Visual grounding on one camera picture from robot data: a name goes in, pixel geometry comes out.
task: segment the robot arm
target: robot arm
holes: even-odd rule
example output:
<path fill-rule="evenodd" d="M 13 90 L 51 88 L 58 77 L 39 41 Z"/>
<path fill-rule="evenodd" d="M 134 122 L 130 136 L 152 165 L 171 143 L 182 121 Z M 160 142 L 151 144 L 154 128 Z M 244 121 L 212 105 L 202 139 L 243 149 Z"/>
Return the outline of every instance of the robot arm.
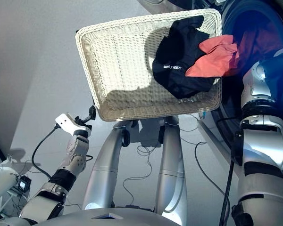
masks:
<path fill-rule="evenodd" d="M 74 121 L 68 114 L 56 118 L 57 124 L 72 135 L 67 145 L 67 155 L 55 174 L 22 209 L 20 218 L 36 224 L 62 215 L 68 192 L 86 167 L 91 126 L 85 125 L 85 122 L 89 119 L 82 121 L 76 118 Z"/>
<path fill-rule="evenodd" d="M 259 62 L 243 83 L 243 120 L 233 148 L 243 170 L 232 217 L 237 226 L 283 225 L 283 120 Z"/>

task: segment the black strap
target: black strap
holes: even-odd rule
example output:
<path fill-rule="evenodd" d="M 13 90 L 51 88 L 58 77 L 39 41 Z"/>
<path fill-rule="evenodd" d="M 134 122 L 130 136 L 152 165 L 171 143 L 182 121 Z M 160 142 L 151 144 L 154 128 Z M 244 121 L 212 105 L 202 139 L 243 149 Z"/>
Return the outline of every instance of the black strap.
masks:
<path fill-rule="evenodd" d="M 246 162 L 244 164 L 244 175 L 247 176 L 255 173 L 268 174 L 283 179 L 281 170 L 276 166 L 254 161 Z"/>

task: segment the washing machine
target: washing machine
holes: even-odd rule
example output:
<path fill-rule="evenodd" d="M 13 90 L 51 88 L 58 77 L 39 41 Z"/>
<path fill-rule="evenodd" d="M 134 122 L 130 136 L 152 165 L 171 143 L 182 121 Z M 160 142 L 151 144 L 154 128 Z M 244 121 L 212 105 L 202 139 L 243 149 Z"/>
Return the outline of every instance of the washing machine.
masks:
<path fill-rule="evenodd" d="M 263 56 L 249 57 L 239 74 L 222 79 L 223 93 L 220 107 L 201 114 L 199 129 L 214 153 L 228 169 L 233 135 L 241 121 L 241 93 L 244 74 L 260 60 L 283 53 L 283 0 L 138 0 L 151 13 L 215 8 L 222 16 L 222 33 L 232 34 L 237 43 L 251 29 L 267 29 L 265 38 L 254 48 L 268 49 Z M 270 47 L 279 44 L 275 49 Z M 277 99 L 283 113 L 283 75 L 276 86 Z"/>

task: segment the red clothing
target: red clothing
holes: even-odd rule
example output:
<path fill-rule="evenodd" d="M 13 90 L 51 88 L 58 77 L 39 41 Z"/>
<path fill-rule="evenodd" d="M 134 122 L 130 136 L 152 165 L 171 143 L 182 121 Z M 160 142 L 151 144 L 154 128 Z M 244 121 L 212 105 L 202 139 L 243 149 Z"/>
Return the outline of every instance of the red clothing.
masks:
<path fill-rule="evenodd" d="M 199 48 L 206 53 L 190 67 L 187 77 L 221 77 L 233 68 L 238 57 L 237 44 L 233 43 L 232 35 L 222 35 L 207 39 L 199 44 Z"/>
<path fill-rule="evenodd" d="M 263 26 L 255 24 L 246 30 L 238 48 L 232 35 L 207 39 L 199 44 L 199 48 L 206 55 L 186 71 L 186 77 L 235 75 L 246 65 L 273 57 L 283 45 L 274 24 L 267 23 Z"/>

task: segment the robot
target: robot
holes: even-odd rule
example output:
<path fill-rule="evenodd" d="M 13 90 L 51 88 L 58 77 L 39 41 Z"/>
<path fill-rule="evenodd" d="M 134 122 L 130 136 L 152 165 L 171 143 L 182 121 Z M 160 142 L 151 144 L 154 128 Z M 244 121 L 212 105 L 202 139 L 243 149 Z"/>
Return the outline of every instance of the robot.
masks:
<path fill-rule="evenodd" d="M 282 59 L 280 55 L 272 61 Z M 232 160 L 242 167 L 239 201 L 232 207 L 237 226 L 283 226 L 283 120 L 267 84 L 275 74 L 270 71 L 270 65 L 271 62 L 257 62 L 243 77 L 243 119 L 232 147 Z M 22 209 L 20 216 L 1 220 L 0 226 L 186 225 L 186 182 L 179 123 L 174 116 L 165 118 L 160 132 L 163 156 L 154 212 L 113 207 L 119 152 L 122 146 L 129 145 L 127 128 L 134 126 L 134 121 L 121 121 L 112 129 L 94 164 L 84 210 L 62 216 L 67 194 L 86 166 L 92 129 L 86 122 L 94 119 L 94 113 L 95 108 L 85 120 L 73 120 L 68 114 L 56 119 L 57 125 L 72 135 L 66 158 Z"/>

